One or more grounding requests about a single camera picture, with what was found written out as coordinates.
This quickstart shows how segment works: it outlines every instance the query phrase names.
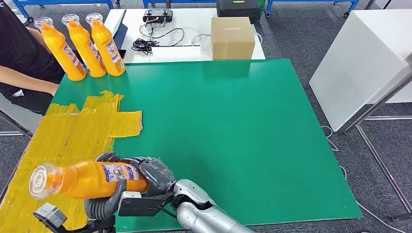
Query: green mat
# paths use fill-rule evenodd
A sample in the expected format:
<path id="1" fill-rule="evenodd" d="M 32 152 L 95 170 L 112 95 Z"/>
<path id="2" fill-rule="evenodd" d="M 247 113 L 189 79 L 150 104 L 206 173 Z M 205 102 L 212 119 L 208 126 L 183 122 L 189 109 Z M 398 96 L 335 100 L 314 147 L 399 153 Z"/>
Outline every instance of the green mat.
<path id="1" fill-rule="evenodd" d="M 64 78 L 53 101 L 124 95 L 143 111 L 122 157 L 161 158 L 243 224 L 362 217 L 289 60 L 136 64 L 120 77 Z M 118 217 L 118 232 L 181 229 L 177 220 Z"/>

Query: bottle label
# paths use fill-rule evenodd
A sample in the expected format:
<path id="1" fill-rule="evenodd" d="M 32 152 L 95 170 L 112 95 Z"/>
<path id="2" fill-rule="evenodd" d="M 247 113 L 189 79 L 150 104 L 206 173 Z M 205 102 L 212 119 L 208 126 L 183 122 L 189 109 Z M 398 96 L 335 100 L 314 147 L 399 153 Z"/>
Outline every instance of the bottle label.
<path id="1" fill-rule="evenodd" d="M 115 42 L 112 40 L 106 45 L 106 49 L 112 57 L 112 62 L 115 64 L 117 71 L 124 69 L 123 59 L 120 57 L 119 51 L 117 50 Z"/>
<path id="2" fill-rule="evenodd" d="M 80 63 L 79 59 L 76 57 L 76 54 L 71 50 L 71 48 L 66 44 L 64 47 L 64 52 L 70 58 L 71 62 L 73 62 L 74 66 L 79 70 L 79 72 L 84 75 L 86 73 L 85 68 L 83 67 L 82 63 Z"/>
<path id="3" fill-rule="evenodd" d="M 137 181 L 139 179 L 137 169 L 131 165 L 102 165 L 102 167 L 106 174 L 106 182 Z"/>
<path id="4" fill-rule="evenodd" d="M 97 59 L 98 62 L 100 62 L 100 60 L 101 60 L 100 54 L 99 54 L 99 52 L 97 52 L 97 49 L 91 43 L 91 40 L 89 40 L 89 47 L 90 47 L 90 50 L 93 53 L 94 57 Z"/>

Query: plastic bottle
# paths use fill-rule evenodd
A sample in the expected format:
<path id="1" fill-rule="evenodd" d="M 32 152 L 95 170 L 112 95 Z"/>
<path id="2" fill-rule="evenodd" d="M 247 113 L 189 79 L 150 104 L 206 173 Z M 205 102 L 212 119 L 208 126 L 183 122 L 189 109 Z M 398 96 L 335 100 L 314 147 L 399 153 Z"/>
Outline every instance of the plastic bottle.
<path id="1" fill-rule="evenodd" d="M 103 16 L 99 13 L 91 13 L 86 16 L 86 21 L 91 26 L 91 37 L 99 50 L 107 72 L 113 76 L 121 75 L 126 68 L 113 41 L 112 33 L 103 25 Z"/>
<path id="2" fill-rule="evenodd" d="M 53 20 L 40 17 L 34 21 L 34 25 L 40 29 L 44 42 L 67 73 L 67 77 L 72 81 L 84 79 L 86 77 L 85 68 L 67 45 L 65 36 L 54 28 Z"/>
<path id="3" fill-rule="evenodd" d="M 127 191 L 145 193 L 149 188 L 143 176 L 130 164 L 85 160 L 72 166 L 41 164 L 30 177 L 29 191 L 36 199 L 55 193 L 74 199 L 102 198 L 113 194 L 120 179 L 126 179 Z"/>
<path id="4" fill-rule="evenodd" d="M 63 16 L 62 23 L 66 25 L 70 39 L 78 50 L 92 77 L 98 78 L 106 74 L 106 67 L 100 58 L 97 49 L 90 40 L 90 34 L 79 23 L 79 17 L 75 14 Z"/>

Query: robot finger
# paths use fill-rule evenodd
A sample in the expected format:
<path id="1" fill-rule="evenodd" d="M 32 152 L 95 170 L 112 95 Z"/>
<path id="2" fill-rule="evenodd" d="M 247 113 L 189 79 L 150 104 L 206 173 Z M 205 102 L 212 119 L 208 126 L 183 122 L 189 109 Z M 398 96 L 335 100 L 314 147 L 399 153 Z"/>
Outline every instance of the robot finger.
<path id="1" fill-rule="evenodd" d="M 103 153 L 99 155 L 95 161 L 96 162 L 117 162 L 119 161 L 119 159 L 120 157 L 112 151 L 112 152 Z"/>

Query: clear plastic cap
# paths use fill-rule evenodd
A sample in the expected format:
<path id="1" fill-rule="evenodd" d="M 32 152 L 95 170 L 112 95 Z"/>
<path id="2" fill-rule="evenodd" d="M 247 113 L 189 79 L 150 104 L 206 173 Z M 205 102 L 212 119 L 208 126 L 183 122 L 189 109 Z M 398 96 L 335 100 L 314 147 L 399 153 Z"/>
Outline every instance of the clear plastic cap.
<path id="1" fill-rule="evenodd" d="M 75 14 L 68 14 L 63 16 L 62 23 L 67 27 L 76 27 L 80 23 L 80 18 Z"/>
<path id="2" fill-rule="evenodd" d="M 30 176 L 30 195 L 40 200 L 56 193 L 62 183 L 62 171 L 53 164 L 43 163 Z"/>
<path id="3" fill-rule="evenodd" d="M 90 13 L 86 16 L 86 21 L 93 27 L 103 24 L 103 16 L 99 13 Z"/>
<path id="4" fill-rule="evenodd" d="M 47 31 L 53 27 L 53 20 L 49 17 L 40 17 L 34 21 L 34 25 L 41 31 Z"/>

